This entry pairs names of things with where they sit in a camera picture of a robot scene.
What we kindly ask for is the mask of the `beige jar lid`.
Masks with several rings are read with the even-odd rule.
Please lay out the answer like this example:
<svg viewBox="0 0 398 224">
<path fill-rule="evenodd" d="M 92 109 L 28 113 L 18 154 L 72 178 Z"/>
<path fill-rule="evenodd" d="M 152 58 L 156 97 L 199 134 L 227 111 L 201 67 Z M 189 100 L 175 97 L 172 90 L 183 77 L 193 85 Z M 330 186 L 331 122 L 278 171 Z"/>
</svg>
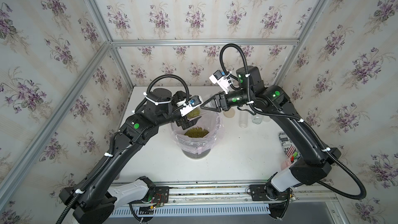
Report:
<svg viewBox="0 0 398 224">
<path fill-rule="evenodd" d="M 235 109 L 231 108 L 228 111 L 223 112 L 226 118 L 233 118 L 235 116 Z"/>
</svg>

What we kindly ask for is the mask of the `clear jar with mung beans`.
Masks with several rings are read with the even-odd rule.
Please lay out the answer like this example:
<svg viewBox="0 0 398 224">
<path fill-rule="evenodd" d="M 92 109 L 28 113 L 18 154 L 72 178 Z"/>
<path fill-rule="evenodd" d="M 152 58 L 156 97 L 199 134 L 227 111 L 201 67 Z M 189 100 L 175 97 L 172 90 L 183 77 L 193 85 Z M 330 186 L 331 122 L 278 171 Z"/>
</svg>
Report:
<svg viewBox="0 0 398 224">
<path fill-rule="evenodd" d="M 248 127 L 248 112 L 246 112 L 246 111 L 239 112 L 238 125 L 240 128 Z"/>
</svg>

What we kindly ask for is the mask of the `jar with beige lid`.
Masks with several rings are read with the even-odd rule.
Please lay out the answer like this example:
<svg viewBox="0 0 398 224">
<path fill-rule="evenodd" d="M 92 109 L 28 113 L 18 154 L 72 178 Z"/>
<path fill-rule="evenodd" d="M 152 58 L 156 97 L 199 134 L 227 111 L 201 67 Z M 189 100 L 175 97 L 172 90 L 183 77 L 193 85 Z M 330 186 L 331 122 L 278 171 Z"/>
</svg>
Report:
<svg viewBox="0 0 398 224">
<path fill-rule="evenodd" d="M 263 117 L 261 115 L 252 116 L 252 123 L 261 124 L 263 122 Z"/>
</svg>

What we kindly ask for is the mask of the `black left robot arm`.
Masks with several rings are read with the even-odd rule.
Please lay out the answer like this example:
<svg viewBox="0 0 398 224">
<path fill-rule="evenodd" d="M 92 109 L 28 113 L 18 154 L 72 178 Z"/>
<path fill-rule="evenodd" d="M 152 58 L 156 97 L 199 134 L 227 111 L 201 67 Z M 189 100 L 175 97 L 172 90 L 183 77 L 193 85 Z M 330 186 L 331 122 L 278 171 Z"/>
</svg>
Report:
<svg viewBox="0 0 398 224">
<path fill-rule="evenodd" d="M 72 209 L 80 224 L 102 224 L 116 209 L 119 197 L 108 189 L 127 162 L 158 134 L 159 127 L 180 120 L 180 109 L 190 103 L 189 89 L 172 94 L 164 88 L 147 89 L 134 114 L 109 141 L 109 149 L 85 178 L 59 194 L 65 209 L 60 224 Z"/>
</svg>

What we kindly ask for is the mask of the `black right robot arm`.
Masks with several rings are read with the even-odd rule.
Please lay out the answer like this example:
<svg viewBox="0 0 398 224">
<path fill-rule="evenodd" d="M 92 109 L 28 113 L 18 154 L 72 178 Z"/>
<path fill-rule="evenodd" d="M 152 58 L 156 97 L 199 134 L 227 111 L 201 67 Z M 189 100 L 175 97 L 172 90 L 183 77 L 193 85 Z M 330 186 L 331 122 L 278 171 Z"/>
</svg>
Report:
<svg viewBox="0 0 398 224">
<path fill-rule="evenodd" d="M 297 185 L 312 185 L 330 173 L 333 160 L 323 152 L 315 137 L 303 125 L 304 121 L 296 111 L 290 98 L 279 86 L 265 86 L 260 71 L 249 66 L 250 78 L 245 75 L 244 68 L 239 68 L 237 78 L 240 89 L 229 90 L 232 84 L 225 72 L 217 70 L 209 80 L 220 86 L 223 91 L 215 94 L 201 105 L 201 109 L 213 112 L 229 111 L 235 106 L 243 106 L 248 100 L 259 111 L 270 115 L 292 141 L 300 153 L 293 164 L 274 174 L 265 185 L 270 199 L 276 199 L 289 188 Z"/>
</svg>

